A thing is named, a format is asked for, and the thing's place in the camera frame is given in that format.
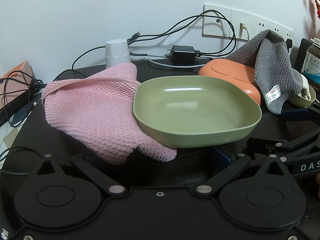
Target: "white wall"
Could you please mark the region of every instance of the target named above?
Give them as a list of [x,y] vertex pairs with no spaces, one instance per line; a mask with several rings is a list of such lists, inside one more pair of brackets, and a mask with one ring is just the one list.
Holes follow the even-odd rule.
[[[130,38],[137,31],[161,33],[201,13],[205,3],[248,12],[292,29],[297,47],[301,38],[313,37],[315,32],[308,0],[0,0],[0,75],[27,59],[35,76],[49,82],[86,50],[108,40]],[[130,51],[163,55],[177,44],[210,52],[226,42],[201,33],[202,20],[164,40],[132,44]],[[104,57],[104,49],[93,51],[76,67],[103,64]]]

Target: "knitted texture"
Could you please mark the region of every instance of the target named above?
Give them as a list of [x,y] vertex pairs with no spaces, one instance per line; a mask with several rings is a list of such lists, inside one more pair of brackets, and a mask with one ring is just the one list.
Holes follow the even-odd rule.
[[125,163],[134,149],[168,162],[177,150],[146,135],[132,111],[140,83],[137,68],[123,63],[86,79],[49,83],[42,93],[47,122],[92,149],[106,162]]
[[[291,67],[284,39],[272,30],[260,32],[226,59],[254,68],[254,81],[273,114],[281,114],[284,102],[301,92],[301,75]],[[275,85],[279,85],[281,96],[268,104],[265,95]]]

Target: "orange box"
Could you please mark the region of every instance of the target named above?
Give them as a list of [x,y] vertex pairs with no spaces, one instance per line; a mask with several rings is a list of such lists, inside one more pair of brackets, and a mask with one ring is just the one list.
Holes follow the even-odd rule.
[[199,76],[209,76],[228,81],[261,105],[261,94],[254,82],[254,69],[246,65],[228,60],[214,59],[200,68]]
[[[15,68],[13,68],[12,70],[10,70],[7,74],[5,74],[2,78],[6,78],[9,76],[9,74],[12,72],[12,71],[15,71],[15,70],[21,70],[27,74],[29,74],[30,76],[32,76],[32,70],[30,68],[30,65],[29,65],[29,62],[26,60],[24,62],[22,62],[20,65],[16,66]],[[19,72],[15,72],[13,74],[10,75],[10,77],[14,78],[14,79],[17,79],[17,80],[20,80],[22,82],[25,82],[25,83],[28,83],[30,84],[31,82],[31,78],[28,77],[27,75],[23,74],[23,73],[19,73]],[[4,82],[3,81],[1,84],[0,84],[0,94],[4,93]],[[8,80],[7,81],[7,86],[6,86],[6,90],[5,92],[8,93],[8,92],[13,92],[13,91],[17,91],[17,90],[22,90],[22,89],[29,89],[29,86],[28,85],[25,85],[25,84],[21,84],[21,83],[18,83],[14,80]],[[9,102],[11,102],[12,100],[14,100],[17,96],[21,95],[24,91],[21,91],[21,92],[16,92],[16,93],[12,93],[12,94],[9,94],[9,95],[6,95],[5,96],[5,102],[6,104],[8,104]],[[4,99],[3,99],[3,95],[0,96],[0,108],[4,107]]]

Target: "black table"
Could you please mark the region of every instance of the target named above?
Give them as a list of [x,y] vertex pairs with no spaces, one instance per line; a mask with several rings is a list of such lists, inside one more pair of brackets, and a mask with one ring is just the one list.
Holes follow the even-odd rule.
[[[134,62],[138,69],[138,81],[144,82],[148,79],[160,76],[172,75],[196,75],[199,68],[172,69],[160,67],[147,61]],[[105,65],[78,69],[83,74],[92,75],[105,68]],[[60,76],[60,79],[83,78],[72,71]],[[262,119],[251,136],[259,136],[266,139],[293,140],[318,128],[311,121],[306,122],[284,122],[277,115],[271,114],[264,106],[262,107]],[[224,149],[232,152],[246,152],[247,138],[226,144]],[[56,130],[47,124],[44,109],[39,103],[31,112],[25,124],[21,128],[13,146],[25,146],[35,149],[41,154],[52,154],[68,173],[70,166],[69,157],[76,153],[94,154],[82,143]],[[199,184],[213,176],[214,171],[203,149],[179,149],[175,160],[169,163],[154,161],[138,151],[133,152],[124,165],[105,165],[104,172],[119,183],[130,186],[182,186]],[[3,168],[9,171],[30,171],[39,157],[31,152],[19,152],[9,154]],[[0,186],[12,199],[24,176],[12,176],[2,174]],[[313,239],[320,236],[319,211],[320,200],[317,196],[318,185],[315,177],[299,179],[298,183],[307,198],[307,210],[300,223],[301,230]]]

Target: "green dish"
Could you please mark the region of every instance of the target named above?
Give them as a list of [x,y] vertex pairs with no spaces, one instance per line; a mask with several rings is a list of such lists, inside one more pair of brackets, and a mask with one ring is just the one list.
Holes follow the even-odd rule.
[[147,135],[174,148],[238,141],[262,117],[258,104],[241,89],[207,76],[148,80],[137,88],[133,113]]
[[316,99],[316,92],[310,85],[309,85],[309,91],[311,95],[311,100],[307,100],[307,99],[304,99],[303,97],[299,97],[298,95],[295,95],[293,97],[290,97],[288,101],[294,104],[295,106],[302,107],[302,108],[311,106]]

